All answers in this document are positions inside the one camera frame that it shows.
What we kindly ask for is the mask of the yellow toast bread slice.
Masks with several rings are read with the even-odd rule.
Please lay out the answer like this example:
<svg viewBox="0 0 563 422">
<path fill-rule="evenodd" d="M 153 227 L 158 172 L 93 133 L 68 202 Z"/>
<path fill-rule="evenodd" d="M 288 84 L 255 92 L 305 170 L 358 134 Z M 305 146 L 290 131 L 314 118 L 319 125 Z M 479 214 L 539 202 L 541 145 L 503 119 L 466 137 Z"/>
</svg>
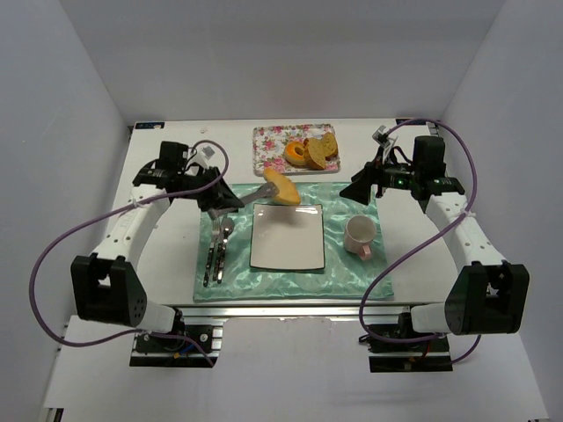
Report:
<svg viewBox="0 0 563 422">
<path fill-rule="evenodd" d="M 265 168 L 263 176 L 266 182 L 273 183 L 277 189 L 277 193 L 273 197 L 274 202 L 290 206 L 301 204 L 301 197 L 296 185 L 289 178 L 272 168 Z"/>
</svg>

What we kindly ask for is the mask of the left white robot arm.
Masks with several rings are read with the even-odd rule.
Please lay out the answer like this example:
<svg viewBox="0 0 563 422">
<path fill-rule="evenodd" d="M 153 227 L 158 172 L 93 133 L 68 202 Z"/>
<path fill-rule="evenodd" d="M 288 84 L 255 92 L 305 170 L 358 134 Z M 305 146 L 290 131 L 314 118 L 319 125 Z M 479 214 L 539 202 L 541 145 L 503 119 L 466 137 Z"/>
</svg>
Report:
<svg viewBox="0 0 563 422">
<path fill-rule="evenodd" d="M 158 158 L 135 176 L 128 205 L 110 234 L 90 255 L 73 260 L 70 272 L 81 319 L 164 334 L 179 328 L 177 310 L 148 299 L 136 268 L 175 199 L 195 200 L 202 212 L 242 207 L 222 171 L 208 164 L 204 144 L 163 141 Z"/>
</svg>

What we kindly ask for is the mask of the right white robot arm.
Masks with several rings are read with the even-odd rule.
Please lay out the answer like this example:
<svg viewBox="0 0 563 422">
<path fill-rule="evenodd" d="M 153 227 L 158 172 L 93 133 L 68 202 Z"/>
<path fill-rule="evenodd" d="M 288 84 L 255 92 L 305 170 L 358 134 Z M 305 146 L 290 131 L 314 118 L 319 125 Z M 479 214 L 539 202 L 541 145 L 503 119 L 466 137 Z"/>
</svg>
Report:
<svg viewBox="0 0 563 422">
<path fill-rule="evenodd" d="M 362 204 L 387 189 L 408 191 L 442 233 L 458 276 L 444 302 L 411 308 L 413 331 L 431 334 L 501 334 L 519 331 L 530 274 L 498 252 L 470 212 L 464 188 L 446 174 L 445 142 L 439 136 L 414 140 L 413 157 L 404 163 L 394 154 L 395 142 L 374 135 L 379 148 L 373 160 L 356 173 L 340 196 Z"/>
</svg>

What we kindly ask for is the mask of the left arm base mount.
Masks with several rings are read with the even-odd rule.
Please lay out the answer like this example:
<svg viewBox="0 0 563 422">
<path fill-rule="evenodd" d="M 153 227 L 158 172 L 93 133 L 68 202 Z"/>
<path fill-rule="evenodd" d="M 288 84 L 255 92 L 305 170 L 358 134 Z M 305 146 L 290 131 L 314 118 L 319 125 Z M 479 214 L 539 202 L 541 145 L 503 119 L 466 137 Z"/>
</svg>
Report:
<svg viewBox="0 0 563 422">
<path fill-rule="evenodd" d="M 131 367 L 211 368 L 218 360 L 223 322 L 196 317 L 164 334 L 135 336 L 129 358 Z"/>
</svg>

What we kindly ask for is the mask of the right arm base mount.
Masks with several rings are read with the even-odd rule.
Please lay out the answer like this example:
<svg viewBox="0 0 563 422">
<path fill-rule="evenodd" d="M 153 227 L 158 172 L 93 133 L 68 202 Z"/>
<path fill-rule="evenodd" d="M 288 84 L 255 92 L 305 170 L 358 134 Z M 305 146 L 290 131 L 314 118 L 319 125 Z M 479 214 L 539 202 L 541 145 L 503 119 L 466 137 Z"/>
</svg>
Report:
<svg viewBox="0 0 563 422">
<path fill-rule="evenodd" d="M 428 334 L 413 330 L 408 312 L 399 313 L 396 322 L 370 324 L 369 328 L 387 339 L 415 339 L 414 343 L 394 344 L 377 340 L 369 334 L 361 335 L 358 343 L 368 348 L 371 373 L 436 373 L 453 370 L 448 340 L 446 338 L 419 340 L 420 337 Z"/>
</svg>

